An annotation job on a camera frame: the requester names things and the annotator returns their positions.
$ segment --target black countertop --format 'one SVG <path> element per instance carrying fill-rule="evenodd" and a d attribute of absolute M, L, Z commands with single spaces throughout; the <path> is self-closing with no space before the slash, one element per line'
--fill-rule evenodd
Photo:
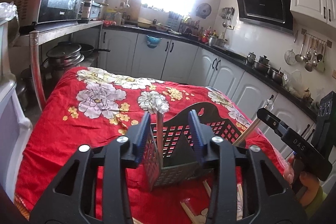
<path fill-rule="evenodd" d="M 177 35 L 172 35 L 170 33 L 163 33 L 159 32 L 153 29 L 142 29 L 138 27 L 132 27 L 132 26 L 110 26 L 110 27 L 104 27 L 104 29 L 111 29 L 111 30 L 120 30 L 120 31 L 127 31 L 127 32 L 136 32 L 136 33 L 142 33 L 147 34 L 151 36 L 159 36 L 162 38 L 167 39 L 173 39 L 177 41 L 182 41 L 188 44 L 196 45 L 198 47 L 202 47 L 226 60 L 229 62 L 235 64 L 236 66 L 242 68 L 244 71 L 248 72 L 255 78 L 257 78 L 259 81 L 263 82 L 265 85 L 269 86 L 274 91 L 280 93 L 284 97 L 286 97 L 288 100 L 290 100 L 294 105 L 296 105 L 302 112 L 304 112 L 310 119 L 312 119 L 314 122 L 316 122 L 317 114 L 311 110 L 307 105 L 300 100 L 299 98 L 295 97 L 294 95 L 290 94 L 287 90 L 285 90 L 282 86 L 277 84 L 275 81 L 273 81 L 268 76 L 265 76 L 264 74 L 260 73 L 259 71 L 252 68 L 251 65 L 246 64 L 245 57 L 241 56 L 237 53 L 227 51 L 225 49 L 217 48 L 217 47 L 210 47 L 207 44 L 204 44 L 202 42 L 194 41 L 189 38 L 180 37 Z"/>

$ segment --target cabinet handle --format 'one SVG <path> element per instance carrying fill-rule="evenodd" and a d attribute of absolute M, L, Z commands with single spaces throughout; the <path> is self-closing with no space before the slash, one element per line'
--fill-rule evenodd
<path fill-rule="evenodd" d="M 214 69 L 213 65 L 215 64 L 217 58 L 215 58 L 215 60 L 212 62 L 212 68 Z"/>
<path fill-rule="evenodd" d="M 173 51 L 173 48 L 174 48 L 174 42 L 173 42 L 173 45 L 171 46 L 171 50 L 170 50 L 170 52 Z"/>
<path fill-rule="evenodd" d="M 220 61 L 221 61 L 221 60 L 219 60 L 219 61 L 217 62 L 217 65 L 216 65 L 216 70 L 218 70 L 218 69 L 217 69 L 217 67 L 218 67 L 218 64 L 220 63 Z"/>

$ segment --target gray plastic basket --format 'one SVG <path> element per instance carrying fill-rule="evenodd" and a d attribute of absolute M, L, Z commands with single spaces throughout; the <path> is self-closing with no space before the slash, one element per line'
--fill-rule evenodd
<path fill-rule="evenodd" d="M 193 142 L 189 131 L 188 114 L 193 109 L 199 113 L 199 121 L 211 126 L 214 134 L 227 139 L 231 143 L 241 135 L 241 132 L 229 119 L 220 117 L 214 104 L 209 102 L 196 103 L 163 123 L 164 146 L 163 166 L 161 166 L 156 145 L 156 124 L 152 123 L 152 132 L 148 135 L 143 161 L 150 190 L 156 186 L 175 184 L 210 172 L 210 170 L 200 168 L 192 148 Z"/>

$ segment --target floral tablecloth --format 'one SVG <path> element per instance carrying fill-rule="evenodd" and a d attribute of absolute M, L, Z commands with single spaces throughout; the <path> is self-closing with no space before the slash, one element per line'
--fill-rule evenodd
<path fill-rule="evenodd" d="M 114 138 L 127 134 L 131 125 L 138 124 L 144 111 L 154 114 L 154 104 L 158 102 L 168 110 L 165 121 L 189 105 L 211 102 L 221 117 L 229 118 L 241 132 L 251 122 L 227 97 L 215 90 L 149 78 L 135 79 L 98 68 L 74 68 L 58 82 L 31 134 L 23 152 L 16 198 L 32 210 L 79 145 L 107 145 Z M 155 115 L 152 115 L 152 122 L 155 122 Z M 253 132 L 246 144 L 261 147 L 283 173 L 283 159 L 260 131 Z M 180 206 L 181 200 L 193 203 L 193 210 L 201 218 L 209 205 L 201 179 L 149 192 L 144 168 L 140 165 L 136 170 L 127 170 L 127 185 L 132 215 L 144 224 L 189 224 L 190 219 Z M 101 218 L 101 186 L 102 169 L 97 182 L 97 218 Z"/>

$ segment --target blue bowl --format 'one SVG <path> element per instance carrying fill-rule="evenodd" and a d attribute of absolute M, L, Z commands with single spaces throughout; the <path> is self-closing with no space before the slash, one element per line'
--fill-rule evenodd
<path fill-rule="evenodd" d="M 147 36 L 147 46 L 149 48 L 156 48 L 157 45 L 160 43 L 162 38 L 156 38 L 156 37 L 150 37 L 149 35 Z"/>

